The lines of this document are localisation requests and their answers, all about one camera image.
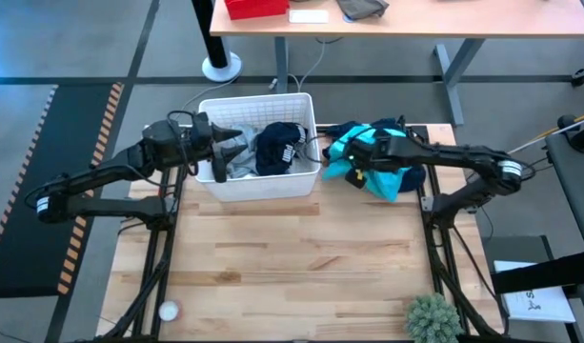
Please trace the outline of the black Puma garment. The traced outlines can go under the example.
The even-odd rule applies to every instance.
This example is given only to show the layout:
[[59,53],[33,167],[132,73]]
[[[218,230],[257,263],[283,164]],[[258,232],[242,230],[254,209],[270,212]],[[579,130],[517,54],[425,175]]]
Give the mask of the black Puma garment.
[[307,141],[307,129],[293,122],[273,122],[256,137],[255,165],[260,176],[289,171],[295,146]]

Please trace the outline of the red plastic box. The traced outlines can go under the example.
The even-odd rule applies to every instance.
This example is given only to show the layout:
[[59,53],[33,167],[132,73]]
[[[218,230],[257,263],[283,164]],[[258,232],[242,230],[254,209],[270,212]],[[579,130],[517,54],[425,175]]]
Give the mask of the red plastic box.
[[283,15],[290,0],[224,0],[231,20]]

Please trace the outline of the dark grey cloth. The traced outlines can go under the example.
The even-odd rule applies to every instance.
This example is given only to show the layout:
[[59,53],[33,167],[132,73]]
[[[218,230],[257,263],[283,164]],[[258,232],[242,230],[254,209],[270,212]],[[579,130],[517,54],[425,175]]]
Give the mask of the dark grey cloth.
[[342,12],[352,20],[381,17],[389,7],[386,0],[336,0]]

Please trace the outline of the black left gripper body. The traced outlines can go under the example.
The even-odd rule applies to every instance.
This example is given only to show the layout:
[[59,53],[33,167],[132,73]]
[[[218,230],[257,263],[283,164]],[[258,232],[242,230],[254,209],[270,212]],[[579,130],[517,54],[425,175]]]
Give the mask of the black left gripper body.
[[205,112],[191,113],[191,165],[198,167],[198,163],[204,160],[213,160],[213,134],[212,122]]

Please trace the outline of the teal shirt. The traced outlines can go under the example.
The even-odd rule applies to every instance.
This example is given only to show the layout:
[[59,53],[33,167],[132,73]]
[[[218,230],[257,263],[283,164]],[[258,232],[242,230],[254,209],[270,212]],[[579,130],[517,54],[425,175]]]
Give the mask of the teal shirt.
[[416,191],[425,181],[426,172],[420,166],[376,171],[360,167],[352,157],[343,155],[351,143],[367,143],[371,147],[379,135],[405,137],[406,133],[395,121],[381,120],[371,124],[351,121],[329,127],[325,135],[332,142],[322,150],[328,162],[324,180],[342,178],[355,188],[389,202],[395,202],[400,193]]

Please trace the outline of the white printed paper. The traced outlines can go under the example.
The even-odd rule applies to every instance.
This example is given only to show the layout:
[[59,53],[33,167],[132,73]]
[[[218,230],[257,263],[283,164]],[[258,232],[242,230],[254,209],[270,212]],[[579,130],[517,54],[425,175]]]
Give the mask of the white printed paper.
[[501,296],[512,320],[576,322],[569,300],[560,286],[502,293]]

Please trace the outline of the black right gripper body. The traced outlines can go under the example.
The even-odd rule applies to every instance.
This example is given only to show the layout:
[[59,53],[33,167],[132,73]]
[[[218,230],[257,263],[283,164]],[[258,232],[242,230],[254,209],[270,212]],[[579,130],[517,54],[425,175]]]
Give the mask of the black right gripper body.
[[392,166],[386,161],[373,156],[373,145],[352,139],[344,148],[344,159],[351,168],[345,174],[345,180],[358,189],[362,189],[368,180],[367,172],[390,172]]

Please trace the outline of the black orange-striped floor mat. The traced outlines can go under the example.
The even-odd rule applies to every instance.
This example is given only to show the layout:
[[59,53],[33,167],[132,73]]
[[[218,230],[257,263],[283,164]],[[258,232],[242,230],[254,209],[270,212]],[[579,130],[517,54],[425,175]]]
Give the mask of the black orange-striped floor mat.
[[91,221],[46,224],[39,216],[55,202],[60,177],[107,157],[124,89],[119,82],[52,87],[0,219],[0,298],[71,293]]

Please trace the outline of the dark navy garment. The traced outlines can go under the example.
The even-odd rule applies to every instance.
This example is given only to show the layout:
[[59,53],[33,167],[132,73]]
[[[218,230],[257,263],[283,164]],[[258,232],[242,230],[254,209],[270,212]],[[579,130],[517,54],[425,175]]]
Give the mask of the dark navy garment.
[[[382,129],[392,136],[403,136],[404,117],[379,119],[371,124],[361,124],[349,121],[344,124],[332,125],[325,129],[325,136],[332,143],[322,151],[329,161],[329,166],[323,174],[323,179],[345,176],[351,168],[349,162],[342,157],[347,141],[358,134],[357,139],[366,143],[373,143],[373,135],[377,129]],[[362,188],[375,196],[394,202],[400,192],[414,192],[419,189],[425,179],[426,172],[420,165],[401,168],[395,172],[368,171],[367,184]]]

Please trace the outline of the small red patterned cup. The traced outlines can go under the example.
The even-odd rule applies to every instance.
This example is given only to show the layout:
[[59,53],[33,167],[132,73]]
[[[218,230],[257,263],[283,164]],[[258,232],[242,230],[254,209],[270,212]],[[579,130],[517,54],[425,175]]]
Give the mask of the small red patterned cup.
[[158,317],[164,322],[176,320],[180,313],[180,305],[173,300],[164,301],[158,308]]

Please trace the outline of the white perforated plastic laundry basket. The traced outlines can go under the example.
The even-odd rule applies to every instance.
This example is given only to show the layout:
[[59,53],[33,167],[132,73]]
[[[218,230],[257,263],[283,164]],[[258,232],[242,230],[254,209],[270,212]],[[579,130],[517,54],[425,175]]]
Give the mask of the white perforated plastic laundry basket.
[[201,162],[195,180],[221,202],[305,196],[311,193],[321,169],[312,97],[305,92],[228,97],[204,100],[198,109],[211,122],[228,128],[246,125],[260,130],[274,122],[293,122],[308,130],[308,143],[282,175],[252,176],[217,183],[211,164]]

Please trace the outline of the wooden office desk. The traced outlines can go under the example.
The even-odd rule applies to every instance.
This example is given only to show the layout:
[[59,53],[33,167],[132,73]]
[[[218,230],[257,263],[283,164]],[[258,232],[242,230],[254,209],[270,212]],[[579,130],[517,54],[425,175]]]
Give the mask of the wooden office desk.
[[[279,77],[288,71],[288,36],[394,36],[461,38],[454,57],[444,45],[433,53],[443,77],[451,122],[464,124],[457,83],[490,38],[570,38],[584,36],[582,0],[386,0],[381,17],[349,21],[335,0],[290,2],[283,15],[231,20],[224,0],[215,0],[211,34],[265,35],[275,42]],[[290,10],[327,10],[327,24],[293,24]]]

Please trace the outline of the green artificial plant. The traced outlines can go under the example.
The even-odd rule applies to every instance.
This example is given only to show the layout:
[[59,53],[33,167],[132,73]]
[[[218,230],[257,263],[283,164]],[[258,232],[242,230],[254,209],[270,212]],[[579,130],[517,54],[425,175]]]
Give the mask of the green artificial plant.
[[464,333],[455,307],[440,293],[419,295],[409,304],[405,330],[414,343],[459,343]]

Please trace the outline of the black equipment cart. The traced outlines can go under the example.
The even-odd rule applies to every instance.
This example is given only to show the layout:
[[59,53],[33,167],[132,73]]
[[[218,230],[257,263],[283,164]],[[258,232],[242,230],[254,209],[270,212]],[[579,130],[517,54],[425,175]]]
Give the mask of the black equipment cart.
[[[584,118],[543,137],[584,241]],[[492,275],[498,294],[562,287],[584,307],[584,252]]]

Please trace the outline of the black pole white base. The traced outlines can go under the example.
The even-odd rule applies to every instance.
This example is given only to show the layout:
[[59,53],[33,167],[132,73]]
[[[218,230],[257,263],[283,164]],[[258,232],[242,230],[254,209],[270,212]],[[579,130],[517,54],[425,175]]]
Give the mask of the black pole white base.
[[214,0],[191,0],[197,23],[207,51],[201,70],[204,76],[216,83],[233,81],[243,67],[238,55],[231,52],[226,40],[211,35],[211,21],[214,13]]

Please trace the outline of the grey hoodie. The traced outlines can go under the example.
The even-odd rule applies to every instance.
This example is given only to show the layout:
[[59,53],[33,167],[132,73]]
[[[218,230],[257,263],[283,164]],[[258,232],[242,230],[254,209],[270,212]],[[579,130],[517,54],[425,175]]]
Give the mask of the grey hoodie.
[[238,124],[231,125],[230,129],[241,131],[241,134],[220,143],[222,148],[237,147],[246,145],[246,149],[234,157],[227,165],[227,175],[229,178],[247,178],[258,175],[256,168],[256,139],[261,130],[257,127]]

